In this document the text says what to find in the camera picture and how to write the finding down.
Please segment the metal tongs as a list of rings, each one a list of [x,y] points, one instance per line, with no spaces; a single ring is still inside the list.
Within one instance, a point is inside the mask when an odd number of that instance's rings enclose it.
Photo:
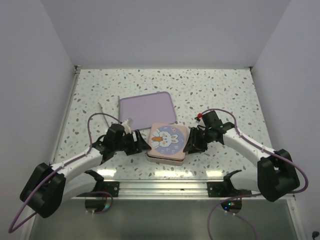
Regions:
[[[105,103],[104,98],[100,97],[97,104],[107,128],[111,127],[112,124],[122,123],[119,119],[108,112],[108,105]]]

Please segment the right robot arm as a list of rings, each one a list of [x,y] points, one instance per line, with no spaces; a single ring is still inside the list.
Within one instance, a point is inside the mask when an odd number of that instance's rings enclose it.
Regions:
[[[210,143],[217,142],[233,149],[256,168],[252,174],[241,169],[226,174],[217,189],[219,195],[232,197],[258,192],[274,202],[300,186],[296,167],[286,150],[274,150],[258,143],[239,129],[236,119],[223,122],[218,111],[217,108],[209,109],[195,117],[198,126],[190,129],[183,151],[187,154],[204,153]]]

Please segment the aluminium rail front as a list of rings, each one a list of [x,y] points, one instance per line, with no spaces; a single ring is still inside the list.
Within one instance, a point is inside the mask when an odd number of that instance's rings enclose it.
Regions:
[[[85,185],[76,185],[72,189],[72,197],[98,198],[99,196],[84,196],[92,191],[97,183],[87,182]],[[122,200],[203,200],[209,198],[207,181],[203,180],[139,180],[119,182],[118,198]]]

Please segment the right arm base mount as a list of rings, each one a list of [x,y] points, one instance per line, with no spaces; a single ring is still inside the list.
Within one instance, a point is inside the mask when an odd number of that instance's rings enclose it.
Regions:
[[[206,184],[210,198],[230,198],[252,194],[250,190],[237,190],[231,183],[225,181],[209,181]]]

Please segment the metal tin lid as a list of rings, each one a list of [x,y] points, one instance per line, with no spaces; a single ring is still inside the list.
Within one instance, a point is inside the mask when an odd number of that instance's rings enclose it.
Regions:
[[[154,123],[150,129],[147,152],[149,159],[182,163],[186,157],[184,148],[188,140],[188,129],[176,124]]]

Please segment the metal cookie tin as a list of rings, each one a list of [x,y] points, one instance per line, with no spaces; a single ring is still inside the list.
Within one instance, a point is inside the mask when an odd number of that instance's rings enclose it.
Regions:
[[[146,154],[147,160],[151,163],[156,164],[164,164],[164,165],[171,165],[171,166],[182,166],[184,160],[186,158],[185,153],[173,154],[173,155],[151,155]]]

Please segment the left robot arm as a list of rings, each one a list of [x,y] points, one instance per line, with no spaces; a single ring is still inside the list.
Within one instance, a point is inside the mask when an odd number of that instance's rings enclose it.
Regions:
[[[102,176],[93,168],[110,160],[116,152],[130,156],[151,149],[139,130],[131,132],[128,127],[124,123],[113,123],[106,134],[91,143],[83,154],[53,165],[37,165],[20,194],[20,200],[47,218],[67,197],[67,185],[86,176],[93,177],[86,185],[87,192],[95,197],[101,195],[104,184],[99,180]]]

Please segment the purple plastic tray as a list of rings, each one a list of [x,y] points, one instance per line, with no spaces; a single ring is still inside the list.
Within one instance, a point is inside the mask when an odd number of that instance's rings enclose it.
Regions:
[[[173,124],[177,120],[170,93],[167,91],[121,98],[119,120],[131,119],[132,130],[151,128],[153,124]]]

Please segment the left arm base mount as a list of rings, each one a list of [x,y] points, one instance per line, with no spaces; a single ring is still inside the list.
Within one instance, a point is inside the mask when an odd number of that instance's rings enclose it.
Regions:
[[[86,197],[104,197],[107,198],[107,193],[112,197],[118,197],[120,183],[118,181],[101,181],[98,182],[93,190],[85,193]]]

